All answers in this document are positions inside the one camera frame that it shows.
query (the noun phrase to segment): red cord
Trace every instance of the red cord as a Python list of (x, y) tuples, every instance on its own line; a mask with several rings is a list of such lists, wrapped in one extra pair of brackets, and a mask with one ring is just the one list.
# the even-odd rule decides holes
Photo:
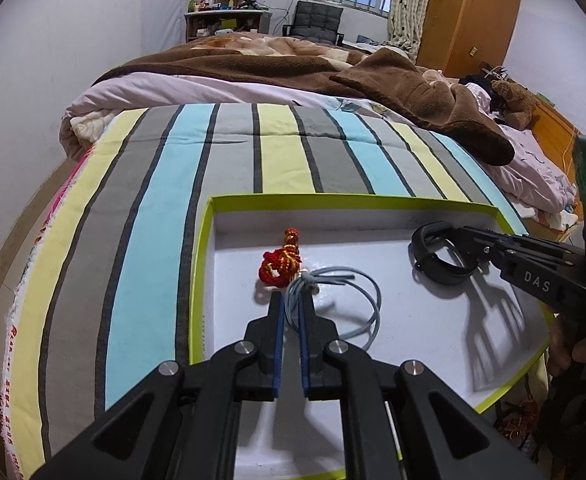
[(302, 262), (297, 246), (298, 239), (297, 229), (289, 228), (284, 231), (284, 247), (275, 249), (272, 253), (264, 253), (264, 260), (257, 273), (262, 283), (285, 288), (295, 278)]

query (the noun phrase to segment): striped bedsheet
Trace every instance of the striped bedsheet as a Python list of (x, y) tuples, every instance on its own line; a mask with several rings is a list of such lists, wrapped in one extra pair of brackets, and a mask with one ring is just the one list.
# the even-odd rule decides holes
[(221, 194), (510, 203), (453, 140), (344, 111), (202, 104), (120, 114), (35, 247), (10, 318), (4, 437), (28, 478), (158, 362), (189, 361), (193, 245)]

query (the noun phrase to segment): teddy bear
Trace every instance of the teddy bear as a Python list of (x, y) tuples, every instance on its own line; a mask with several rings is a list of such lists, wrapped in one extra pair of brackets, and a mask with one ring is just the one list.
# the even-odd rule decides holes
[(524, 86), (503, 79), (492, 81), (491, 88), (504, 100), (500, 111), (507, 126), (525, 130), (540, 100)]

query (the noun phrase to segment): blue stripe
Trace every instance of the blue stripe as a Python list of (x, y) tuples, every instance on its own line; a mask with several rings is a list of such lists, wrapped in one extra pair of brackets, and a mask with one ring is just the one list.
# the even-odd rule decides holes
[(177, 117), (135, 217), (106, 351), (106, 409), (158, 363), (175, 359), (184, 222), (214, 105)]
[(446, 147), (446, 149), (449, 150), (449, 152), (451, 152), (451, 155), (456, 158), (462, 167), (467, 170), (467, 173), (475, 183), (478, 184), (478, 187), (484, 192), (491, 204), (496, 206), (502, 213), (502, 216), (504, 216), (504, 219), (509, 222), (513, 232), (516, 235), (526, 234), (528, 231), (522, 223), (522, 220), (520, 220), (518, 214), (515, 212), (515, 209), (513, 209), (511, 203), (506, 199), (502, 194), (502, 191), (498, 189), (491, 178), (484, 173), (484, 170), (478, 165), (478, 163), (473, 160), (473, 158), (465, 152), (455, 140), (435, 132), (432, 132), (432, 134)]
[(329, 114), (342, 127), (347, 143), (369, 178), (375, 194), (410, 196), (371, 131), (354, 114), (337, 111), (329, 111)]

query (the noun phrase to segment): black office chair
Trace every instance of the black office chair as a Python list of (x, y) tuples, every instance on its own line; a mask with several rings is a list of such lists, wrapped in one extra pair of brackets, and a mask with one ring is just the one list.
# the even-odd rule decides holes
[(314, 43), (341, 45), (344, 35), (337, 29), (343, 10), (342, 7), (315, 2), (298, 2), (293, 24), (282, 25), (282, 35)]

